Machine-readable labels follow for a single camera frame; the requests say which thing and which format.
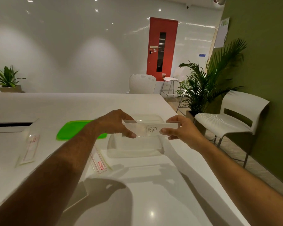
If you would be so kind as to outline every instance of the green plant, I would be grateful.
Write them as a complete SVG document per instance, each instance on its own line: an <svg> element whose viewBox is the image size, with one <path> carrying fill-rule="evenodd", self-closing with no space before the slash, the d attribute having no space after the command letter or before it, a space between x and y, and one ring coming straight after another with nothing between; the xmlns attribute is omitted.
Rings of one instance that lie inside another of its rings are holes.
<svg viewBox="0 0 283 226"><path fill-rule="evenodd" d="M0 85L2 87L16 87L17 79L26 79L26 78L16 78L15 75L18 71L14 72L13 66L8 68L4 67L4 72L0 70Z"/></svg>
<svg viewBox="0 0 283 226"><path fill-rule="evenodd" d="M191 73L187 79L180 82L181 90L176 93L179 97L186 97L182 102L187 104L193 116L204 113L207 106L218 96L224 96L230 90L238 90L244 86L224 87L232 79L224 78L225 70L236 67L238 62L244 60L242 50L246 43L238 38L229 45L216 51L206 62L207 73L198 64L182 63L180 67L189 67Z"/></svg>

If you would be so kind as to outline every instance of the glossy white wall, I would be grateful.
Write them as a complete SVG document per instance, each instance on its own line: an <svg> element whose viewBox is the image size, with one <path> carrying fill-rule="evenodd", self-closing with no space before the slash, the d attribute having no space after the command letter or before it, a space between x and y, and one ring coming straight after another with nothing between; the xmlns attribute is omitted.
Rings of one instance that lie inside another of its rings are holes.
<svg viewBox="0 0 283 226"><path fill-rule="evenodd" d="M221 15L163 0L0 0L0 68L20 70L26 92L124 93L146 74L150 17L179 21L174 72L204 66Z"/></svg>

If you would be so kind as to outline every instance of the green wall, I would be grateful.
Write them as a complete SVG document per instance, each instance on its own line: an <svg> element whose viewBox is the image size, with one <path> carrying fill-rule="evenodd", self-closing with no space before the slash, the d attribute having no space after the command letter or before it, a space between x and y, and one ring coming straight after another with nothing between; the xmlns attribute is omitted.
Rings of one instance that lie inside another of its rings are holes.
<svg viewBox="0 0 283 226"><path fill-rule="evenodd" d="M232 86L270 101L251 155L283 181L283 0L227 0L222 19L228 17L226 43L238 37L247 42ZM246 142L249 137L240 138Z"/></svg>

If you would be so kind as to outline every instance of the green plastic lid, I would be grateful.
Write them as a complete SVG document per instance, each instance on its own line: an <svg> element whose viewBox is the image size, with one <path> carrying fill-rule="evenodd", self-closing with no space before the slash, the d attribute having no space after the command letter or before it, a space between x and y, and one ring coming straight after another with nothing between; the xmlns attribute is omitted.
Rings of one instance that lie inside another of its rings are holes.
<svg viewBox="0 0 283 226"><path fill-rule="evenodd" d="M82 130L82 128L88 124L90 121L69 121L67 122L58 132L56 139L57 140L70 140L72 137L74 137L79 131ZM98 139L104 139L107 137L107 134L101 134Z"/></svg>

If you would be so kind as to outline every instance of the red logo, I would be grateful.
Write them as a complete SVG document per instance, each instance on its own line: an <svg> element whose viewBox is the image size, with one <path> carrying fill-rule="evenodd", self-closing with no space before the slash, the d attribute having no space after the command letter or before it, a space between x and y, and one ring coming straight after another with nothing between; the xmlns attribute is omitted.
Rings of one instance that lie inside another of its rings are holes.
<svg viewBox="0 0 283 226"><path fill-rule="evenodd" d="M101 162L98 162L98 164L99 164L101 170L104 170L104 167L103 167L102 163L101 163Z"/></svg>

